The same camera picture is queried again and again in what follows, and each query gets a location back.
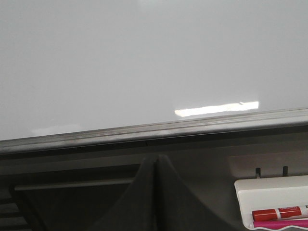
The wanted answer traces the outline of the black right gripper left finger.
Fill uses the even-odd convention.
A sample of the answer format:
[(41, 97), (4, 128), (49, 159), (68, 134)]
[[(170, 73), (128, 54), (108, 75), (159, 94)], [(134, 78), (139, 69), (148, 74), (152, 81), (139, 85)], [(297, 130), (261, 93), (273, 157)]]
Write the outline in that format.
[(156, 157), (141, 163), (133, 182), (90, 231), (153, 231)]

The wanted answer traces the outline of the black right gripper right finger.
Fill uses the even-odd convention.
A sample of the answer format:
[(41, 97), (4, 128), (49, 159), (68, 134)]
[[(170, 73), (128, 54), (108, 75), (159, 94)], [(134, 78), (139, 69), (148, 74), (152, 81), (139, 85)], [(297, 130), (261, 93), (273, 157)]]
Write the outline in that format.
[(157, 160), (157, 228), (160, 231), (234, 231), (185, 185), (170, 159)]

